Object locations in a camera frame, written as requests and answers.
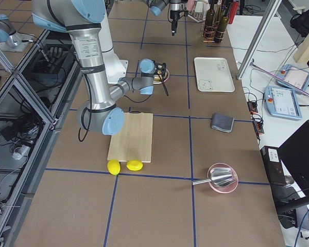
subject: pink bowl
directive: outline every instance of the pink bowl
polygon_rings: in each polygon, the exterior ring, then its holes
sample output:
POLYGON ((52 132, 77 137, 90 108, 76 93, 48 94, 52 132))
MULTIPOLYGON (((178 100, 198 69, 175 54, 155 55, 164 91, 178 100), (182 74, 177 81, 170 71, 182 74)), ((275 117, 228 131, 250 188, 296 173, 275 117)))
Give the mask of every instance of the pink bowl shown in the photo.
POLYGON ((229 186, 227 187, 216 187, 215 185, 213 185, 211 182, 209 182, 210 184, 210 187, 215 190, 216 192, 219 192, 219 193, 231 193, 233 192, 237 186, 238 186, 238 176, 237 176, 237 173, 235 172, 235 170, 231 167, 231 166, 228 166, 227 164, 224 164, 224 163, 216 163, 214 165, 212 165, 209 169, 208 169, 208 172, 207 172, 207 177, 209 178, 210 177, 210 174, 211 174, 211 170, 213 168, 217 168, 217 167, 228 167, 228 168, 231 168, 232 170, 232 175, 233 175, 233 178, 236 180, 235 183, 233 184, 230 184, 229 186))

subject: black monitor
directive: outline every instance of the black monitor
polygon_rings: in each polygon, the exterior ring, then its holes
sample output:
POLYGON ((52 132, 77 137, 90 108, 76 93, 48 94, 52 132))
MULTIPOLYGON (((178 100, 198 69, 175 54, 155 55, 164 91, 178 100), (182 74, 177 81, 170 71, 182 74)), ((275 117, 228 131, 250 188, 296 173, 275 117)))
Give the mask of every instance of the black monitor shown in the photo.
POLYGON ((305 197, 276 207, 278 213, 309 204, 309 120, 307 120, 279 148, 278 156, 303 190, 305 197))

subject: yellow lemon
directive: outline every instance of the yellow lemon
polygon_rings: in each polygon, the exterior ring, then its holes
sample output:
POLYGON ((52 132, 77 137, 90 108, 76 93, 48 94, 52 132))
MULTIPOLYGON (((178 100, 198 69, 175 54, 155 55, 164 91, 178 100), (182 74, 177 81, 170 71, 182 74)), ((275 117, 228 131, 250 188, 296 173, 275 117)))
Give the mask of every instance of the yellow lemon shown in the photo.
POLYGON ((108 162, 108 170, 112 175, 118 175, 120 172, 120 163, 117 160, 110 160, 108 162))
POLYGON ((143 163, 138 160, 132 160, 127 162, 127 168, 131 171, 139 171, 143 167, 143 163))

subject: metal scoop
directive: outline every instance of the metal scoop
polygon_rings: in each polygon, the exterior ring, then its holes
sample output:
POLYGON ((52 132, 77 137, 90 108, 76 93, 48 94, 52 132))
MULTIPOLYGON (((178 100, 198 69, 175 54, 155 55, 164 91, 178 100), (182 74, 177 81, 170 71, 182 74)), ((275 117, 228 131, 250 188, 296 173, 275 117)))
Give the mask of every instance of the metal scoop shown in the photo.
POLYGON ((193 181, 192 184, 196 185, 196 184, 210 182, 215 187, 224 188, 224 187, 227 187, 235 183, 236 181, 237 180, 234 178, 231 168, 216 167, 211 170, 210 178, 196 180, 196 181, 193 181))

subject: gray cloth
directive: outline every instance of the gray cloth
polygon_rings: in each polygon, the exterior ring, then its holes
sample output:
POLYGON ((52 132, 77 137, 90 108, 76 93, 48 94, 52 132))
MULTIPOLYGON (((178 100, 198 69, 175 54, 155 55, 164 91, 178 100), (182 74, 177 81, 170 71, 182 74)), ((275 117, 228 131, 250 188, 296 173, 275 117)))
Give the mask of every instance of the gray cloth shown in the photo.
POLYGON ((212 118, 212 128, 229 133, 232 130, 234 120, 233 117, 214 113, 212 118))

